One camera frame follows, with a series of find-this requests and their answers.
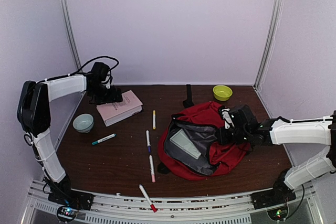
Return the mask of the grey book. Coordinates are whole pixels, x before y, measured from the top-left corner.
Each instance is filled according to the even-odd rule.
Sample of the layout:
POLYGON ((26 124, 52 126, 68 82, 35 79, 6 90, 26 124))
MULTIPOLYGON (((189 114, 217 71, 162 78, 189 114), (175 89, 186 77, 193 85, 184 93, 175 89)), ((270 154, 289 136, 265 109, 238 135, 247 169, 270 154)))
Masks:
POLYGON ((170 142, 177 146, 179 149, 187 153, 194 159, 199 159, 201 152, 196 148, 194 143, 188 138, 183 129, 177 131, 170 137, 170 142))

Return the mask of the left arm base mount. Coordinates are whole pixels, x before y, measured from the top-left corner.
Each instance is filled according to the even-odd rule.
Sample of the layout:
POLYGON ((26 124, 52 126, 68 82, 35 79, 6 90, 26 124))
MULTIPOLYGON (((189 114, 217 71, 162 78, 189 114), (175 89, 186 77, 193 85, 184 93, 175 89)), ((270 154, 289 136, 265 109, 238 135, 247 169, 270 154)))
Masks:
POLYGON ((65 196, 56 196, 50 193, 48 200, 59 204, 56 210, 56 217, 64 223, 69 223, 76 219, 80 210, 90 210, 94 195, 79 191, 71 191, 72 198, 66 199, 65 196))

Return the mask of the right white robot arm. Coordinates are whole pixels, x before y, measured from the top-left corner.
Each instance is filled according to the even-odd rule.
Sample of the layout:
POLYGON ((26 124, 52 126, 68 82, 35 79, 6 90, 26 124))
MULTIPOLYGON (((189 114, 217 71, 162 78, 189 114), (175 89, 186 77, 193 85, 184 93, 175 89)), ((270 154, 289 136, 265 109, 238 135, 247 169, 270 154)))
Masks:
POLYGON ((248 143, 257 145, 321 144, 324 149, 302 164, 280 173, 271 190, 263 198, 279 204, 293 190, 326 173, 335 173, 335 114, 317 119, 289 120, 282 116, 258 122, 247 105, 231 109, 220 106, 218 114, 224 126, 218 130, 218 140, 224 145, 248 143))

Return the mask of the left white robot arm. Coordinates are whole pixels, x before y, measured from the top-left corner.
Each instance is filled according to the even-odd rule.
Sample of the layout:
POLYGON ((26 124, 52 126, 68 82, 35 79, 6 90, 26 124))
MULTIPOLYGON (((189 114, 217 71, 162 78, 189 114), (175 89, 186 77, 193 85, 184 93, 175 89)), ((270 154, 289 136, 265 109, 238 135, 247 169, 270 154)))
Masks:
POLYGON ((95 105, 122 101, 120 89, 112 85, 115 66, 110 67, 97 58, 92 62, 89 72, 79 68, 62 76, 37 82, 26 81, 17 108, 17 119, 25 132, 24 139, 32 147, 35 159, 43 169, 51 194, 64 205, 71 205, 76 197, 51 141, 50 102, 82 92, 86 92, 95 105))

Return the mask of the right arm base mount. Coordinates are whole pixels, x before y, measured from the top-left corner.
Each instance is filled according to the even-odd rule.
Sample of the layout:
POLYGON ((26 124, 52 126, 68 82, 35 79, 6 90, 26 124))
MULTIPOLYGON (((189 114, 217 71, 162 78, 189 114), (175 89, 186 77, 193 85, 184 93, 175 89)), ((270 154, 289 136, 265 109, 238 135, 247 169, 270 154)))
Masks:
POLYGON ((267 215, 273 221, 283 221, 289 216, 288 198, 280 190, 266 190, 251 194, 254 209, 267 208, 267 215))

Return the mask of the red backpack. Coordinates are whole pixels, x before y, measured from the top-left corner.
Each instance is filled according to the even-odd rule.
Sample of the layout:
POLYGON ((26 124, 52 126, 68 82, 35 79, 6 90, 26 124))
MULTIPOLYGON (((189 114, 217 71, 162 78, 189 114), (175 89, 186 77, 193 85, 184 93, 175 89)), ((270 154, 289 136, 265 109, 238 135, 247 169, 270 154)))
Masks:
POLYGON ((214 101, 194 104, 191 85, 188 84, 186 90, 184 109, 171 116, 171 122, 158 142, 157 152, 161 162, 157 172, 173 173, 187 180, 202 180, 230 173, 250 152, 251 145, 220 145, 216 131, 224 126, 218 114, 222 105, 214 101), (180 129, 201 152, 199 159, 194 159, 170 142, 170 137, 180 129))

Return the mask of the pink book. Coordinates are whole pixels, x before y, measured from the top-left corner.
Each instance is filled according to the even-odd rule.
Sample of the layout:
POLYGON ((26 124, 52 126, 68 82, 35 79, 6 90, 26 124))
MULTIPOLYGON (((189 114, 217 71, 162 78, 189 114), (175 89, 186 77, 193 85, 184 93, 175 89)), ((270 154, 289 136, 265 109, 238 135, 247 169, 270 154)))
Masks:
POLYGON ((122 102, 97 105, 105 126, 111 126, 143 110, 143 103, 133 91, 122 93, 122 102))

